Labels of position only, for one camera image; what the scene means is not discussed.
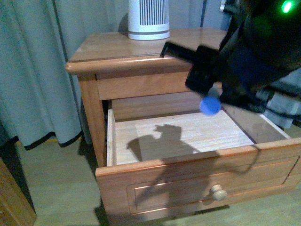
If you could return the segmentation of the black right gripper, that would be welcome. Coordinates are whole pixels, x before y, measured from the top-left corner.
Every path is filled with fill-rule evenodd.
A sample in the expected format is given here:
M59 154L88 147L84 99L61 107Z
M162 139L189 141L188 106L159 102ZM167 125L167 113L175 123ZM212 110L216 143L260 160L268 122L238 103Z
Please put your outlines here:
M213 72L217 57L217 50L215 49L199 46L194 51L167 41L160 56L164 58L166 55L191 64L185 86L202 97L208 94L214 83L222 81L220 76ZM267 110L267 101L260 100L250 92L246 94L239 93L225 82L222 83L222 93L219 95L221 104L238 107L253 113L263 113Z

